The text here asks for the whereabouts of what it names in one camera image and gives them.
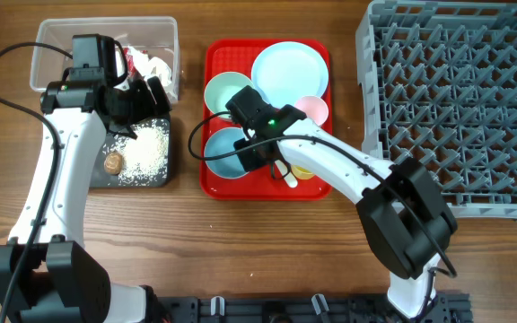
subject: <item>white utensil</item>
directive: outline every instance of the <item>white utensil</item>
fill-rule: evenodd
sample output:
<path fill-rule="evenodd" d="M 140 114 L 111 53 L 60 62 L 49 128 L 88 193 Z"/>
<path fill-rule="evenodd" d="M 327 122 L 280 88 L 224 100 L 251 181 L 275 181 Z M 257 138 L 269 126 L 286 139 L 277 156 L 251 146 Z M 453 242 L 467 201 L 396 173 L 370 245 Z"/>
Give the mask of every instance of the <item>white utensil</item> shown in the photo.
<path fill-rule="evenodd" d="M 282 161 L 275 161 L 275 165 L 277 166 L 278 171 L 280 171 L 281 176 L 288 172 L 288 169 Z M 285 176 L 285 182 L 288 184 L 289 188 L 296 188 L 298 186 L 298 180 L 296 180 L 296 177 L 292 172 Z"/>

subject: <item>wooden table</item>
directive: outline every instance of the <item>wooden table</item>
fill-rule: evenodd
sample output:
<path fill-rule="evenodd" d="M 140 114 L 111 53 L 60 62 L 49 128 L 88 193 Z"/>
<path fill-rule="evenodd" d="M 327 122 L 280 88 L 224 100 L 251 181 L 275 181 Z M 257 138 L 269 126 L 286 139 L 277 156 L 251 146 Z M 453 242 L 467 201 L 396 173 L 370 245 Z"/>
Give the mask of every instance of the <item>wooden table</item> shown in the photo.
<path fill-rule="evenodd" d="M 386 292 L 388 271 L 368 248 L 346 198 L 333 192 L 308 204 L 214 201 L 200 189 L 198 161 L 186 149 L 187 135 L 203 113 L 206 48 L 223 38 L 321 41 L 332 60 L 334 133 L 360 147 L 364 114 L 356 80 L 355 30 L 368 1 L 100 2 L 105 4 L 2 4 L 0 49 L 34 40 L 39 23 L 47 18 L 177 19 L 180 103 L 172 112 L 177 175 L 164 188 L 97 189 L 89 194 L 86 248 L 111 280 L 150 284 L 160 296 L 202 298 Z M 1 60 L 0 94 L 39 109 L 39 95 L 29 87 L 31 54 L 30 48 L 19 49 Z M 0 104 L 0 244 L 27 196 L 40 139 L 39 121 Z M 448 252 L 459 277 L 441 277 L 437 288 L 470 293 L 476 322 L 517 322 L 517 223 L 465 219 L 459 225 Z"/>

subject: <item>pink cup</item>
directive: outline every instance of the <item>pink cup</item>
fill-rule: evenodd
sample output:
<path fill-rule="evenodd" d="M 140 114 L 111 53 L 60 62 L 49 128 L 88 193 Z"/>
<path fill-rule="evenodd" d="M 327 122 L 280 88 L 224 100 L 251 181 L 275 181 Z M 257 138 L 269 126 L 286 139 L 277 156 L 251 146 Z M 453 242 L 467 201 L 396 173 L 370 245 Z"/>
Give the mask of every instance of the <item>pink cup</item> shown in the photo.
<path fill-rule="evenodd" d="M 308 118 L 311 118 L 318 126 L 329 118 L 329 106 L 327 102 L 317 96 L 301 97 L 294 107 L 306 113 Z"/>

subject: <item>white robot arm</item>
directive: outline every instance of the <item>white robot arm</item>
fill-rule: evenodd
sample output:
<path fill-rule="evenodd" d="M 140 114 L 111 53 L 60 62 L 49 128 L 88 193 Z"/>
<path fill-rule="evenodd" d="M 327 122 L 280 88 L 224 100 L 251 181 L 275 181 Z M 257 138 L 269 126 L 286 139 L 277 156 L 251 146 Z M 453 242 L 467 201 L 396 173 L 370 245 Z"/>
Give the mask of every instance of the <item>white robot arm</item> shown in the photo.
<path fill-rule="evenodd" d="M 83 247 L 85 202 L 93 164 L 105 141 L 105 126 L 97 112 L 82 112 L 81 108 L 57 109 L 45 118 L 57 130 L 64 144 L 61 145 L 57 178 L 44 213 L 45 224 L 40 227 L 35 242 L 46 244 L 54 237 L 63 236 L 66 241 L 75 241 Z M 25 244 L 31 233 L 52 157 L 50 133 L 43 127 L 43 143 L 31 189 L 22 214 L 9 234 L 9 240 L 20 245 Z M 146 308 L 144 288 L 110 283 L 109 313 L 104 322 L 141 322 Z"/>
<path fill-rule="evenodd" d="M 356 150 L 336 139 L 336 137 L 329 135 L 309 118 L 294 122 L 285 130 L 284 134 L 307 135 L 323 139 L 350 153 L 356 159 L 374 169 L 383 179 L 391 174 L 392 161 L 379 160 Z M 380 184 L 377 179 L 366 174 L 364 170 L 344 155 L 337 153 L 326 145 L 296 139 L 280 141 L 278 142 L 278 148 L 287 162 L 311 171 L 348 197 L 354 204 L 357 204 L 363 198 L 363 191 L 367 188 L 376 188 Z M 428 293 L 428 270 L 436 266 L 439 261 L 439 255 L 433 256 L 424 266 L 423 273 L 417 279 L 404 279 L 390 273 L 388 299 L 392 306 L 405 317 L 412 319 L 422 311 L 424 299 Z M 433 299 L 434 296 L 435 289 L 432 288 L 430 298 Z"/>

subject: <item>plastic container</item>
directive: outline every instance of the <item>plastic container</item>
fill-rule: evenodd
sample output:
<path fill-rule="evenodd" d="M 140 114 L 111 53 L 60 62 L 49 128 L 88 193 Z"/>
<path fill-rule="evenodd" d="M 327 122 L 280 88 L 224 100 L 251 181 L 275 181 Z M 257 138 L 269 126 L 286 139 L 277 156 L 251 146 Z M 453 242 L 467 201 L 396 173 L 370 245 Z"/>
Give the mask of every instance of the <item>plastic container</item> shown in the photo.
<path fill-rule="evenodd" d="M 47 19 L 39 26 L 36 41 L 71 52 L 72 37 L 93 34 L 112 37 L 122 46 L 131 45 L 159 57 L 172 70 L 171 85 L 165 91 L 171 103 L 179 99 L 179 33 L 172 17 L 97 17 Z M 30 86 L 44 92 L 50 82 L 61 79 L 71 59 L 44 48 L 35 48 L 31 60 Z"/>
<path fill-rule="evenodd" d="M 206 52 L 205 84 L 215 75 L 223 72 L 239 72 L 250 76 L 252 64 L 260 52 L 281 41 L 298 41 L 314 48 L 324 58 L 329 66 L 329 52 L 316 40 L 302 39 L 222 39 L 212 44 Z M 332 101 L 330 84 L 322 99 L 329 107 L 329 118 L 321 126 L 332 134 Z M 209 109 L 203 107 L 203 118 L 210 116 Z M 206 141 L 215 132 L 225 127 L 232 127 L 232 122 L 219 118 L 212 119 L 203 126 L 201 152 Z M 281 177 L 284 174 L 275 167 L 275 174 Z M 204 162 L 200 163 L 199 182 L 201 188 L 212 198 L 223 200 L 282 200 L 282 201 L 310 201 L 325 197 L 332 187 L 318 177 L 300 181 L 296 188 L 289 187 L 282 179 L 271 178 L 268 166 L 254 170 L 240 179 L 221 179 L 216 176 Z"/>
<path fill-rule="evenodd" d="M 517 219 L 517 4 L 373 1 L 356 62 L 365 153 L 420 160 L 456 217 Z"/>

